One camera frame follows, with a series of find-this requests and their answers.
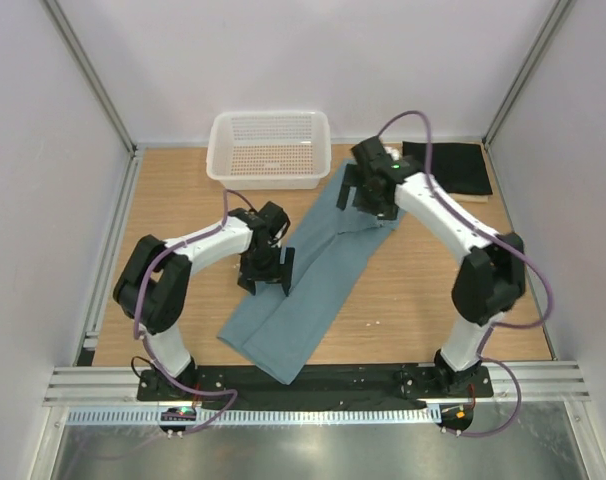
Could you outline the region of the teal blue t-shirt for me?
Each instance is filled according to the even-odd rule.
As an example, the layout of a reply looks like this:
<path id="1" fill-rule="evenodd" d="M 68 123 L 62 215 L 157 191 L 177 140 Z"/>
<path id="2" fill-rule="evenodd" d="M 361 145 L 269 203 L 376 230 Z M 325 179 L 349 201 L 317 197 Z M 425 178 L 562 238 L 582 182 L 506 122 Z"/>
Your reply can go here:
<path id="1" fill-rule="evenodd" d="M 218 340 L 278 382 L 289 385 L 340 312 L 369 259 L 398 227 L 349 206 L 336 207 L 342 162 L 289 236 L 295 249 L 288 295 L 276 285 L 246 296 L 219 330 Z"/>

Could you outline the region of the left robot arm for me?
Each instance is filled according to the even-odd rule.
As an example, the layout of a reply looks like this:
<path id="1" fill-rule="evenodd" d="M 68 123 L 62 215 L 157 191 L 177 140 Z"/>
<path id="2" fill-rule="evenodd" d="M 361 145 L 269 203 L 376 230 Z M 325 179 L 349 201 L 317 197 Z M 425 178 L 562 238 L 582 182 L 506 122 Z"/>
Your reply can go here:
<path id="1" fill-rule="evenodd" d="M 281 241 L 290 225 L 285 210 L 268 202 L 259 210 L 227 211 L 220 222 L 182 237 L 147 235 L 138 241 L 113 298 L 133 320 L 133 336 L 143 342 L 169 397 L 185 399 L 197 383 L 197 365 L 178 326 L 191 277 L 237 255 L 239 287 L 254 295 L 259 283 L 277 284 L 288 294 L 295 249 Z"/>

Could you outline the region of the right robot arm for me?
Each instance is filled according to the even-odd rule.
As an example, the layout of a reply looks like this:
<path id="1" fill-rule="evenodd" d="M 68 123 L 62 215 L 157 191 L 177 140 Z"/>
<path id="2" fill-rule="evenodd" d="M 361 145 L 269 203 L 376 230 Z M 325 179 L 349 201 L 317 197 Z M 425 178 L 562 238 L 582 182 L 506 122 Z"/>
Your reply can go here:
<path id="1" fill-rule="evenodd" d="M 458 318 L 434 357 L 433 381 L 442 394 L 455 396 L 480 369 L 491 331 L 525 293 L 524 244 L 511 232 L 484 232 L 484 225 L 457 204 L 425 172 L 422 163 L 401 157 L 370 137 L 351 149 L 337 206 L 352 205 L 380 220 L 404 211 L 418 219 L 457 261 L 451 290 Z"/>

